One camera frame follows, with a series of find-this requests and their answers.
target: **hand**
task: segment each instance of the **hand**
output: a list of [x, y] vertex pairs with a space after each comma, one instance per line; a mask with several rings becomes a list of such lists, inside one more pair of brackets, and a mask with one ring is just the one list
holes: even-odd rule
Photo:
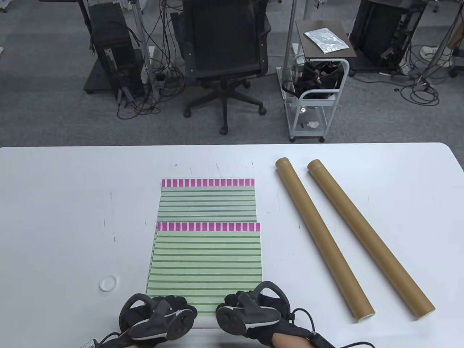
[[[220, 304], [218, 308], [222, 306], [243, 307], [243, 305], [238, 300], [240, 293], [241, 292], [239, 291], [236, 294], [227, 295], [224, 299], [224, 304]], [[272, 307], [277, 309], [280, 312], [282, 318], [279, 322], [273, 325], [248, 329], [244, 334], [245, 337], [258, 340], [260, 343], [266, 346], [273, 347], [272, 338], [274, 334], [297, 336], [303, 337], [305, 339], [309, 339], [313, 336], [311, 331], [300, 328], [289, 322], [293, 316], [290, 312], [290, 308], [288, 307], [287, 302], [285, 302], [283, 299], [259, 294], [257, 303], [260, 307]]]

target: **black computer case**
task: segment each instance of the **black computer case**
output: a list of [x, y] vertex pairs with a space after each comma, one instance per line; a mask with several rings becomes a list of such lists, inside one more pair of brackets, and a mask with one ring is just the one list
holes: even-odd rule
[[349, 37], [358, 57], [367, 58], [373, 68], [396, 70], [427, 2], [428, 0], [361, 0]]
[[127, 87], [133, 98], [143, 96], [141, 67], [121, 6], [112, 2], [90, 6], [89, 17], [91, 41], [116, 98], [121, 87]]

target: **white shoe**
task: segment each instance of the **white shoe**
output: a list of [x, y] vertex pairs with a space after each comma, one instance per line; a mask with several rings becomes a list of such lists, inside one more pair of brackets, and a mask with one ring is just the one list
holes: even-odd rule
[[[438, 51], [438, 47], [424, 46], [420, 49], [420, 56], [424, 60], [430, 62], [432, 58], [435, 56], [435, 54], [437, 53], [437, 51]], [[442, 68], [448, 68], [451, 65], [453, 65], [452, 50], [446, 47], [440, 59], [438, 60], [437, 65], [441, 66]]]

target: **brown cardboard tube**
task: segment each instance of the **brown cardboard tube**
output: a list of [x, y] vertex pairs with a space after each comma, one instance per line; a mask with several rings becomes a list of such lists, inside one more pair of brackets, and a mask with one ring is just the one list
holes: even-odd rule
[[354, 277], [290, 161], [287, 158], [281, 158], [276, 162], [276, 167], [332, 276], [342, 291], [353, 316], [358, 321], [372, 316], [375, 314], [374, 309]]
[[321, 161], [314, 160], [310, 162], [308, 170], [414, 315], [420, 318], [433, 312], [435, 310], [433, 304], [380, 239], [379, 235], [362, 216]]

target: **cart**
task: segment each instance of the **cart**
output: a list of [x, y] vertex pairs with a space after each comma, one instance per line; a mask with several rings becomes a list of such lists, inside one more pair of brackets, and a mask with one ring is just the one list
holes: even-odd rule
[[[291, 70], [297, 68], [297, 60], [303, 57], [304, 54], [296, 55], [290, 65], [290, 82], [289, 89], [295, 91], [293, 85], [293, 76]], [[340, 96], [342, 95], [343, 87], [349, 72], [349, 63], [341, 58], [315, 58], [310, 59], [310, 62], [341, 62], [343, 64], [344, 74], [342, 83], [339, 89], [336, 90], [307, 90], [302, 93], [299, 98], [286, 93], [285, 95], [285, 113], [290, 130], [290, 142], [294, 142], [299, 136], [315, 136], [319, 137], [319, 142], [325, 142], [325, 138], [329, 133], [330, 125], [337, 110]], [[328, 99], [304, 99], [309, 93], [330, 93]], [[327, 119], [325, 109], [331, 107], [330, 116]]]

